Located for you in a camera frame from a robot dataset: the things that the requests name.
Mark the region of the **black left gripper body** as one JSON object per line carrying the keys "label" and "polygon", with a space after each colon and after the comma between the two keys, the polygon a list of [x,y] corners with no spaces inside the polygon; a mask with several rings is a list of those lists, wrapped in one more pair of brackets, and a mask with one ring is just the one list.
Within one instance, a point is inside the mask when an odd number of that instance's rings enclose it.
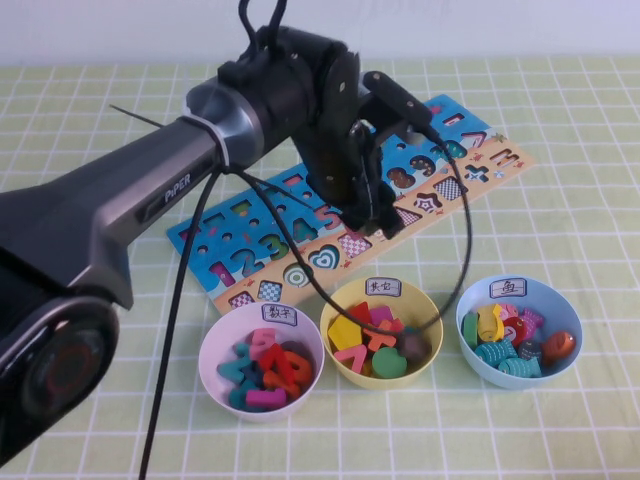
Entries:
{"label": "black left gripper body", "polygon": [[359,56],[334,45],[323,57],[316,81],[317,113],[294,135],[307,181],[329,205],[344,210],[356,203],[360,151],[351,129],[358,114]]}

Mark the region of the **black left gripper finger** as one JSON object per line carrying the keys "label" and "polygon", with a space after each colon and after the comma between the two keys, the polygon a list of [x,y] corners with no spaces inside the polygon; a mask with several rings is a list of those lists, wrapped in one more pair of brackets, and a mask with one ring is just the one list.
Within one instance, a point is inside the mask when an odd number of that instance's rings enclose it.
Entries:
{"label": "black left gripper finger", "polygon": [[375,183],[378,201],[377,223],[385,238],[394,238],[403,229],[403,220],[395,209],[396,195],[393,189],[384,182],[382,172],[382,150],[374,150]]}
{"label": "black left gripper finger", "polygon": [[374,143],[372,134],[360,120],[356,120],[348,133],[348,152],[350,167],[350,193],[352,199],[346,212],[352,225],[358,232],[375,230],[374,177],[372,167]]}

